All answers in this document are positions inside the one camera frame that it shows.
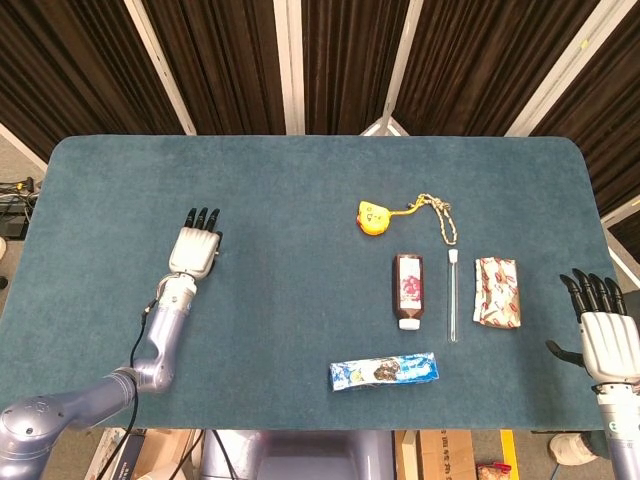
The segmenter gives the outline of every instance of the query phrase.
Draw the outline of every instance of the white sneaker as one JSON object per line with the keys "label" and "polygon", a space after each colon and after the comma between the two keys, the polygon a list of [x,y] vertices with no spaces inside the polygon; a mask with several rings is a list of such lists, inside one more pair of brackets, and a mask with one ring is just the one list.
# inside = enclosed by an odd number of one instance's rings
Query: white sneaker
{"label": "white sneaker", "polygon": [[560,465],[584,465],[596,458],[579,433],[560,433],[549,442],[549,450]]}

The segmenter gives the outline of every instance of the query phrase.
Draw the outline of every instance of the snack wrapper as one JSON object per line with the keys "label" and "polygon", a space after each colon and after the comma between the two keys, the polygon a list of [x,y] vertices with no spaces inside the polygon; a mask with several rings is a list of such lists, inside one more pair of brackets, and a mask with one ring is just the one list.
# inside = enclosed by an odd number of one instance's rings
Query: snack wrapper
{"label": "snack wrapper", "polygon": [[520,326],[520,293],[515,260],[476,260],[476,301],[473,321],[497,328]]}
{"label": "snack wrapper", "polygon": [[332,363],[330,373],[334,392],[373,385],[425,383],[439,378],[433,353]]}
{"label": "snack wrapper", "polygon": [[511,466],[503,463],[478,465],[478,480],[510,480]]}

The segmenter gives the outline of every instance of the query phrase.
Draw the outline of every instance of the black cable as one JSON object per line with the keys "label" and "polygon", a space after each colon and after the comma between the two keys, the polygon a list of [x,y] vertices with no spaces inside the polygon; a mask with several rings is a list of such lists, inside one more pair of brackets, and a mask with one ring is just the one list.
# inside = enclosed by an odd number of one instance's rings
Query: black cable
{"label": "black cable", "polygon": [[20,180],[20,181],[17,181],[17,182],[0,182],[0,185],[13,185],[13,186],[16,186],[16,185],[19,185],[19,184],[26,185],[26,183],[27,183],[27,180],[25,179],[25,180]]}
{"label": "black cable", "polygon": [[231,480],[238,479],[238,474],[236,473],[236,469],[233,468],[233,464],[231,463],[231,459],[229,458],[227,449],[224,448],[224,443],[222,443],[222,439],[220,438],[218,431],[211,430],[211,433],[213,433],[213,436],[216,437],[216,440],[218,441],[218,445],[220,445],[220,450],[222,450],[222,455],[224,455],[224,460],[225,462],[227,462],[227,468],[229,469],[229,475],[231,476]]}
{"label": "black cable", "polygon": [[129,421],[129,425],[127,426],[127,430],[124,432],[124,435],[122,436],[122,438],[118,442],[118,445],[116,445],[116,448],[113,451],[113,453],[111,454],[111,456],[109,457],[109,460],[107,460],[107,463],[105,463],[104,467],[102,467],[102,470],[100,470],[100,473],[98,474],[98,478],[96,480],[102,480],[102,477],[105,476],[105,474],[107,473],[107,470],[109,470],[109,467],[111,466],[111,464],[115,460],[116,456],[118,455],[118,452],[124,446],[124,442],[127,440],[127,438],[129,438],[129,434],[131,433],[131,430],[133,430],[133,424],[135,423],[136,416],[138,415],[138,388],[136,387],[136,383],[135,382],[133,382],[133,390],[134,390],[134,393],[133,393],[133,412],[131,413],[131,420]]}
{"label": "black cable", "polygon": [[131,353],[129,354],[129,367],[131,368],[133,368],[133,356],[135,355],[136,350],[138,349],[138,345],[140,345],[140,341],[142,340],[142,336],[144,335],[145,327],[147,326],[147,316],[149,315],[149,312],[153,310],[153,307],[156,306],[157,302],[158,302],[157,298],[154,298],[153,300],[151,300],[149,302],[149,305],[146,306],[146,308],[142,311],[142,314],[140,315],[140,334],[136,339],[136,343],[133,344],[133,348],[131,349]]}
{"label": "black cable", "polygon": [[553,472],[551,472],[551,479],[550,480],[556,480],[559,468],[560,468],[560,464],[556,463],[556,466],[554,467]]}
{"label": "black cable", "polygon": [[180,459],[180,463],[178,464],[176,469],[173,471],[173,473],[169,477],[169,480],[174,480],[174,478],[176,478],[176,475],[178,475],[178,472],[180,472],[180,470],[182,470],[182,466],[184,465],[184,462],[186,462],[187,458],[189,458],[191,456],[191,454],[193,453],[195,448],[198,446],[198,444],[202,440],[203,436],[204,436],[204,430],[201,430],[200,431],[200,435],[198,435],[198,438],[196,439],[196,441],[193,442],[193,445],[191,445],[191,448],[189,450],[187,450],[187,452]]}
{"label": "black cable", "polygon": [[11,210],[11,207],[13,207],[15,203],[16,203],[16,197],[13,197],[11,200],[7,202],[7,206],[5,207],[3,212],[0,214],[0,222],[4,221],[5,216],[7,215],[7,213],[9,213],[9,210]]}
{"label": "black cable", "polygon": [[[140,341],[142,340],[145,328],[147,326],[147,316],[149,315],[149,312],[151,312],[151,310],[153,309],[153,307],[155,306],[157,301],[158,301],[158,299],[154,298],[151,302],[149,302],[149,305],[147,305],[146,308],[142,311],[142,314],[140,314],[140,334],[138,335],[138,338],[136,339],[136,343],[133,344],[133,348],[131,349],[131,353],[129,354],[129,367],[131,367],[131,368],[133,368],[133,357],[136,354],[136,350],[138,348],[138,345],[140,345]],[[127,438],[129,438],[129,435],[131,434],[131,430],[133,430],[133,425],[136,422],[136,417],[137,416],[138,416],[138,387],[137,387],[136,382],[134,380],[134,382],[133,382],[133,411],[131,412],[131,420],[129,420],[129,425],[127,426],[127,429],[125,430],[124,435],[122,436],[122,438],[118,442],[118,445],[116,445],[116,448],[113,451],[113,453],[111,454],[111,456],[109,457],[109,460],[107,460],[107,463],[105,463],[104,467],[102,467],[102,470],[100,470],[100,473],[98,474],[98,477],[97,477],[96,480],[101,480],[102,477],[104,477],[105,474],[107,473],[107,470],[109,470],[109,467],[111,466],[111,464],[115,460],[116,456],[118,455],[118,452],[124,446],[124,443],[127,440]]]}

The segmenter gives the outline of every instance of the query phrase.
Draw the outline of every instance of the white bottle cap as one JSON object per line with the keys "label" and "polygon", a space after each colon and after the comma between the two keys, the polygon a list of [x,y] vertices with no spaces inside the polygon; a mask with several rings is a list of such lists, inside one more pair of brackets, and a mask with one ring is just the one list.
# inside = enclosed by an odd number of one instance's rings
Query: white bottle cap
{"label": "white bottle cap", "polygon": [[420,319],[419,318],[401,318],[398,320],[398,326],[400,330],[419,330]]}

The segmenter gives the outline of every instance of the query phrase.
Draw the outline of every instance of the black curtain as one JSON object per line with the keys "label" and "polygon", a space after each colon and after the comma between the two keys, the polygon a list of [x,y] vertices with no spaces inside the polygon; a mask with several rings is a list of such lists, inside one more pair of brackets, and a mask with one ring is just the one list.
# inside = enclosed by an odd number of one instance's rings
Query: black curtain
{"label": "black curtain", "polygon": [[181,134],[121,1],[0,2],[0,121],[48,161],[69,135]]}
{"label": "black curtain", "polygon": [[640,263],[640,213],[635,213],[613,225],[609,231]]}
{"label": "black curtain", "polygon": [[533,134],[576,142],[587,161],[602,215],[640,194],[640,3]]}
{"label": "black curtain", "polygon": [[381,115],[408,0],[303,0],[305,125],[358,135]]}
{"label": "black curtain", "polygon": [[273,2],[145,0],[198,134],[284,134]]}
{"label": "black curtain", "polygon": [[596,0],[426,0],[393,116],[410,135],[504,135]]}

